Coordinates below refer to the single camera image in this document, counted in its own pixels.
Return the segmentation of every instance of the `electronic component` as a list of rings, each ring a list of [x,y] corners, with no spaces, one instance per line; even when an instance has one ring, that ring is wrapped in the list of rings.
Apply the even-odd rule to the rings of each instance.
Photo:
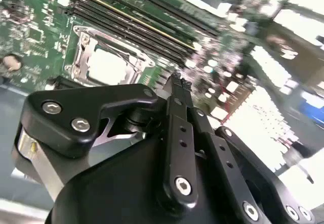
[[[9,54],[3,57],[2,63],[8,69],[8,71],[17,71],[22,66],[19,57],[13,54]]]
[[[72,8],[64,11],[66,14],[83,18],[173,62],[183,64],[184,58],[195,50],[192,45],[165,34],[107,3],[99,0],[73,1]]]
[[[89,85],[138,82],[146,67],[155,62],[138,48],[97,29],[74,26],[79,36],[73,64],[65,65],[71,78]]]
[[[246,117],[249,118],[249,124],[242,124],[241,119]],[[264,159],[264,163],[273,172],[285,164],[282,154],[287,148],[281,142],[298,139],[270,95],[260,86],[256,86],[224,125],[231,127],[242,140],[244,139],[246,145],[260,159]],[[247,133],[251,128],[255,134]]]
[[[29,28],[28,39],[32,39],[35,42],[41,42],[43,38],[43,32],[35,28]]]

